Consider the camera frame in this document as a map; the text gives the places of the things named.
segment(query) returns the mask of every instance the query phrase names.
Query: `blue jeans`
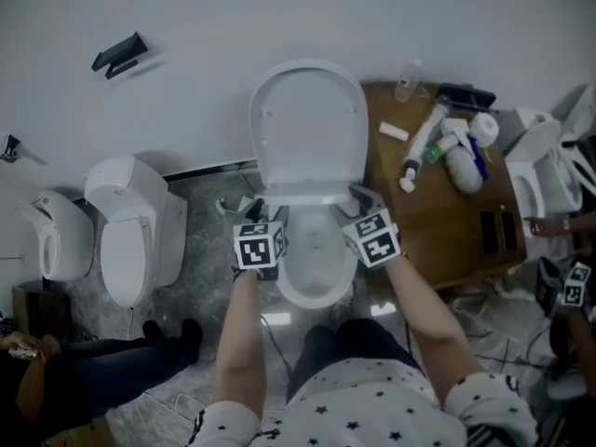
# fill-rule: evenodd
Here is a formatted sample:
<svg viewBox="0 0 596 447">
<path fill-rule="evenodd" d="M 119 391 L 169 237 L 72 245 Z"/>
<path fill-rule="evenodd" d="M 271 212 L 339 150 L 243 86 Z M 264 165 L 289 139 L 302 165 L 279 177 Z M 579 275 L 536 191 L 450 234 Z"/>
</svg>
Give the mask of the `blue jeans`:
<svg viewBox="0 0 596 447">
<path fill-rule="evenodd" d="M 422 371 L 393 334 L 374 319 L 351 319 L 337 333 L 326 326 L 315 326 L 306 334 L 305 347 L 288 385 L 287 401 L 319 371 L 350 358 L 397 359 Z"/>
<path fill-rule="evenodd" d="M 178 338 L 141 338 L 66 345 L 62 352 L 87 388 L 93 417 L 99 417 L 182 371 L 193 348 Z"/>
</svg>

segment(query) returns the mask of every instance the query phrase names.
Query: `table top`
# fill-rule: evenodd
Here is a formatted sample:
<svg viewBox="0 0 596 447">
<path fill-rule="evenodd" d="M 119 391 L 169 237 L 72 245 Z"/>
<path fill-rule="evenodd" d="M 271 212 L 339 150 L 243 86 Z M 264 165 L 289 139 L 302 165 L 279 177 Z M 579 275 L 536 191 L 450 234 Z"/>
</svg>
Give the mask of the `table top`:
<svg viewBox="0 0 596 447">
<path fill-rule="evenodd" d="M 406 103 L 393 96 L 395 83 L 363 85 L 369 111 L 369 148 L 365 183 L 380 193 L 400 230 L 400 245 L 424 279 L 436 290 L 503 273 L 526 259 L 522 220 L 503 154 L 493 144 L 482 156 L 488 180 L 479 193 L 459 192 L 445 168 L 444 158 L 423 164 L 416 188 L 400 189 L 402 161 L 413 135 L 430 113 L 436 86 L 418 88 Z M 458 112 L 450 117 L 468 121 L 473 114 Z M 410 133 L 408 142 L 378 132 L 382 121 Z M 497 222 L 499 252 L 482 249 L 481 211 L 492 211 Z M 505 251 L 499 213 L 513 212 L 518 248 Z"/>
</svg>

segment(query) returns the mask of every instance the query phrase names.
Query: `shirt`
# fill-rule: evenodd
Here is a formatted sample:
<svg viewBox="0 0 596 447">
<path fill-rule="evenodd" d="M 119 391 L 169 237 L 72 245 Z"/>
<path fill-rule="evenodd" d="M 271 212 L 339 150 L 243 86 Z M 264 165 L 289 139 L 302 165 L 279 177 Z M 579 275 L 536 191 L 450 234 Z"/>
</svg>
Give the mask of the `shirt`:
<svg viewBox="0 0 596 447">
<path fill-rule="evenodd" d="M 510 376 L 471 374 L 444 405 L 418 370 L 397 360 L 347 359 L 312 377 L 271 425 L 247 407 L 217 402 L 202 411 L 188 445 L 532 446 L 537 422 Z"/>
<path fill-rule="evenodd" d="M 44 401 L 37 422 L 30 423 L 20 413 L 15 399 L 29 361 L 0 352 L 0 439 L 7 445 L 39 445 L 39 441 L 91 421 L 91 406 L 83 381 L 72 363 L 57 354 L 46 366 Z"/>
</svg>

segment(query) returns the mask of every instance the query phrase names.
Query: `leg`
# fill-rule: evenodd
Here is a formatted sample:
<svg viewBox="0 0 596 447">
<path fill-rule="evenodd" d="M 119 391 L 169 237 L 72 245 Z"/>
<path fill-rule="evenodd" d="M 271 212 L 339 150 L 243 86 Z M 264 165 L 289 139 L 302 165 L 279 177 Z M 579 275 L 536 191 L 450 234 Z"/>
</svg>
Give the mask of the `leg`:
<svg viewBox="0 0 596 447">
<path fill-rule="evenodd" d="M 153 340 L 144 338 L 135 339 L 133 341 L 100 339 L 97 341 L 64 345 L 62 347 L 62 353 L 68 359 L 75 361 L 78 359 L 97 358 L 98 356 L 120 353 L 122 351 L 128 351 L 129 349 L 150 346 L 153 345 L 153 343 Z"/>
<path fill-rule="evenodd" d="M 291 376 L 287 401 L 290 401 L 312 376 L 338 360 L 333 332 L 325 326 L 312 328 L 305 336 L 305 347 Z"/>
<path fill-rule="evenodd" d="M 397 359 L 420 370 L 413 357 L 374 319 L 351 319 L 335 335 L 345 358 Z"/>
<path fill-rule="evenodd" d="M 94 415 L 137 399 L 168 381 L 193 360 L 196 346 L 169 338 L 97 358 L 80 359 L 74 368 L 87 387 Z"/>
</svg>

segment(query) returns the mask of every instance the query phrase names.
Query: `black shirt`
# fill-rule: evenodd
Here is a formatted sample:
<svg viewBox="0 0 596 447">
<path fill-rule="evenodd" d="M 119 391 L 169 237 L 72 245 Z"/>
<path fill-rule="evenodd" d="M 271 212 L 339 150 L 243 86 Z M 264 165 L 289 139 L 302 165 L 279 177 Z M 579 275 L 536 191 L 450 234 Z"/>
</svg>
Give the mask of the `black shirt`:
<svg viewBox="0 0 596 447">
<path fill-rule="evenodd" d="M 29 361 L 0 352 L 0 443 L 38 446 L 41 440 L 88 424 L 91 406 L 83 381 L 70 360 L 54 356 L 46 366 L 46 389 L 37 422 L 30 423 L 19 411 L 15 399 Z"/>
</svg>

